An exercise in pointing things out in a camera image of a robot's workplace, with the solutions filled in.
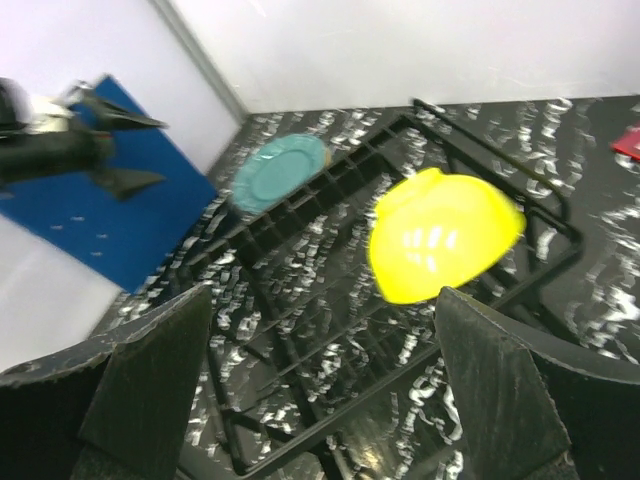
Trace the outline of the blue binder left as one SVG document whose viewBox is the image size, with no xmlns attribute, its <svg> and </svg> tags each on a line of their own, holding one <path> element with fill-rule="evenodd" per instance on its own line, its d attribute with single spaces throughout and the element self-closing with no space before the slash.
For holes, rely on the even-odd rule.
<svg viewBox="0 0 640 480">
<path fill-rule="evenodd" d="M 96 130 L 81 117 L 75 101 L 50 104 L 36 114 L 35 100 L 14 84 L 22 118 L 36 132 L 60 130 L 63 119 L 71 115 Z M 107 100 L 147 115 L 112 77 L 94 89 Z M 106 131 L 111 136 L 106 165 L 155 172 L 165 181 L 118 201 L 84 172 L 36 178 L 1 186 L 2 214 L 120 288 L 135 292 L 216 197 L 214 187 L 164 130 Z"/>
</svg>

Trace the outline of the teal scalloped plate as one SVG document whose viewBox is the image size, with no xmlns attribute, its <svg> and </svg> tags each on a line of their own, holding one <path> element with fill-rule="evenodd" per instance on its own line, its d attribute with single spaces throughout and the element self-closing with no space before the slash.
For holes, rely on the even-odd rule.
<svg viewBox="0 0 640 480">
<path fill-rule="evenodd" d="M 267 142 L 239 168 L 231 183 L 235 206 L 259 214 L 323 170 L 325 143 L 310 134 Z"/>
</svg>

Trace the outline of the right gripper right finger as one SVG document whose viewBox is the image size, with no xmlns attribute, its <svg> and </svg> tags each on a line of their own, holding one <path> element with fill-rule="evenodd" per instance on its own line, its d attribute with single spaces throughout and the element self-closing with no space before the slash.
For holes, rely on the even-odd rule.
<svg viewBox="0 0 640 480">
<path fill-rule="evenodd" d="M 638 366 L 452 288 L 435 326 L 476 478 L 638 478 Z"/>
</svg>

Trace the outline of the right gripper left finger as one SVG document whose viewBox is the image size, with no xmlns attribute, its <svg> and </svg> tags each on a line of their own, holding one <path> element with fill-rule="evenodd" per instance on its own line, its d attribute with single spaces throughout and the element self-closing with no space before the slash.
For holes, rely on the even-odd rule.
<svg viewBox="0 0 640 480">
<path fill-rule="evenodd" d="M 211 315 L 211 292 L 199 284 L 127 324 L 3 371 L 2 478 L 173 478 Z"/>
</svg>

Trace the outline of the black wire dish rack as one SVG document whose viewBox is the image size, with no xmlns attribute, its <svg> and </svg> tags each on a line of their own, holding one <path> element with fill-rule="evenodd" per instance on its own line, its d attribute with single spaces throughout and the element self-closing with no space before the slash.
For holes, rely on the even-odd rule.
<svg viewBox="0 0 640 480">
<path fill-rule="evenodd" d="M 418 388 L 440 349 L 444 287 L 573 334 L 541 301 L 574 265 L 582 234 L 556 202 L 489 168 L 494 147 L 436 108 L 412 110 L 251 221 L 188 260 L 207 282 L 207 350 L 217 436 L 233 473 L 265 478 L 303 454 L 338 478 L 341 435 L 403 384 Z"/>
</svg>

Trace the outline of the dark red card booklet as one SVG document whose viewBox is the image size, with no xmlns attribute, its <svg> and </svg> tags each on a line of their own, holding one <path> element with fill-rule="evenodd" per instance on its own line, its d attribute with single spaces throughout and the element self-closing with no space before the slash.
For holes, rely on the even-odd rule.
<svg viewBox="0 0 640 480">
<path fill-rule="evenodd" d="M 626 155 L 635 161 L 639 161 L 639 136 L 640 124 L 629 125 L 621 136 L 611 143 L 610 149 L 617 154 Z"/>
</svg>

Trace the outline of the yellow bowl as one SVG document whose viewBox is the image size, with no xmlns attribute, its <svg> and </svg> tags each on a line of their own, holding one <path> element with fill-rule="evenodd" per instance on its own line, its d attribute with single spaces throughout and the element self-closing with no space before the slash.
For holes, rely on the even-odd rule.
<svg viewBox="0 0 640 480">
<path fill-rule="evenodd" d="M 505 193 L 478 177 L 432 167 L 380 197 L 368 260 L 391 304 L 434 299 L 494 266 L 517 243 L 526 218 Z"/>
</svg>

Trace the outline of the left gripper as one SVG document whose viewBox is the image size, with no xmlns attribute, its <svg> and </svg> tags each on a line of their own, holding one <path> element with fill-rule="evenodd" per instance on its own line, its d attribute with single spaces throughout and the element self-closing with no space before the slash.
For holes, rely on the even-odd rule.
<svg viewBox="0 0 640 480">
<path fill-rule="evenodd" d="M 13 81 L 1 80 L 1 186 L 36 178 L 84 172 L 118 201 L 161 183 L 166 177 L 151 171 L 111 168 L 106 165 L 111 136 L 106 131 L 164 129 L 165 122 L 128 110 L 98 95 L 86 82 L 77 83 L 70 95 L 81 117 L 63 119 L 60 130 L 36 132 L 22 118 Z"/>
</svg>

